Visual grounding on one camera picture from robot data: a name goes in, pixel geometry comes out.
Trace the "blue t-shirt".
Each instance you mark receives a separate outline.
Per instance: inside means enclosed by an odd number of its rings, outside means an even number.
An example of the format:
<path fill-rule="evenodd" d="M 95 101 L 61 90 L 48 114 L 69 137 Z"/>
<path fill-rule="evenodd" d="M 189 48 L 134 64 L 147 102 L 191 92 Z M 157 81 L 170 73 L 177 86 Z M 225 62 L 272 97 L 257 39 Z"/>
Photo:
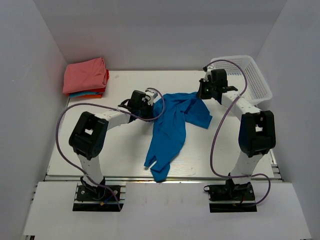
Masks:
<path fill-rule="evenodd" d="M 153 122 L 152 139 L 144 166 L 150 168 L 157 183 L 166 180 L 171 161 L 178 156 L 186 140 L 186 123 L 208 129 L 212 120 L 210 111 L 196 92 L 167 93 L 158 100 L 153 114 L 163 114 Z"/>

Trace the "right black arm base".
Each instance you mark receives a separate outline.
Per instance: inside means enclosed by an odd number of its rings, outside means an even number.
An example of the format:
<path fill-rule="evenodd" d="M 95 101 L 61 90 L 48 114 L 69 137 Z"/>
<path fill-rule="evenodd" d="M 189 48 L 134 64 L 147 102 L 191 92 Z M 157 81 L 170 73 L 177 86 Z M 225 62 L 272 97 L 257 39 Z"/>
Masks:
<path fill-rule="evenodd" d="M 256 198 L 251 182 L 235 184 L 229 178 L 224 184 L 203 187 L 209 196 L 210 213 L 253 213 L 257 212 Z"/>

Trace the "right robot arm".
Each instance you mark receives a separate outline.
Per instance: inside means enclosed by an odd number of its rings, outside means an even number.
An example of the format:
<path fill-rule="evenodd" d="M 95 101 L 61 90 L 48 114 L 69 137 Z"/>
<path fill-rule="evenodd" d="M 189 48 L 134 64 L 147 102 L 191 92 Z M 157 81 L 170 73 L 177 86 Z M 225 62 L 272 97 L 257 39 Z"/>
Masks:
<path fill-rule="evenodd" d="M 213 69 L 208 70 L 205 77 L 199 80 L 199 89 L 196 94 L 202 100 L 214 99 L 227 108 L 213 137 L 210 168 L 218 177 L 234 181 L 225 187 L 226 195 L 233 200 L 243 195 L 242 184 L 250 181 L 260 159 L 276 145 L 274 114 L 270 110 L 263 111 L 252 105 L 243 98 L 243 93 L 236 87 L 228 85 L 227 72 L 224 69 Z M 214 169 L 214 147 L 222 125 L 230 112 L 240 121 L 238 133 L 240 154 L 232 171 L 228 175 L 222 175 Z"/>

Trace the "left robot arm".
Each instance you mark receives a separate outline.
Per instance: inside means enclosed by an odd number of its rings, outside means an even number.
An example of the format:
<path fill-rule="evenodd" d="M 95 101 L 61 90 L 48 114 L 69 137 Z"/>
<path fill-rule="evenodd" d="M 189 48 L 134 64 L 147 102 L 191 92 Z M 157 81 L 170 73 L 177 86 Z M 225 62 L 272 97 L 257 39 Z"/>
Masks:
<path fill-rule="evenodd" d="M 97 114 L 85 111 L 80 115 L 68 143 L 85 171 L 80 181 L 94 199 L 99 200 L 106 193 L 99 154 L 103 149 L 107 131 L 129 124 L 137 117 L 144 120 L 153 118 L 154 100 L 157 96 L 158 93 L 152 89 L 144 92 L 134 90 L 130 99 L 124 100 L 115 111 L 108 110 Z"/>

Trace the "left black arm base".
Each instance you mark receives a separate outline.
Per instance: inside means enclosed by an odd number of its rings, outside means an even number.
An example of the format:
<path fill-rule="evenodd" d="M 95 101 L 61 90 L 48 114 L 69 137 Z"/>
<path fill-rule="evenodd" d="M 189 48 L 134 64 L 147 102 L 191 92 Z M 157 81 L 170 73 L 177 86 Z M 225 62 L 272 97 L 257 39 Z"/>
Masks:
<path fill-rule="evenodd" d="M 124 205 L 124 186 L 108 185 L 112 192 L 104 187 L 87 184 L 83 177 L 77 185 L 73 212 L 115 212 L 119 213 Z"/>

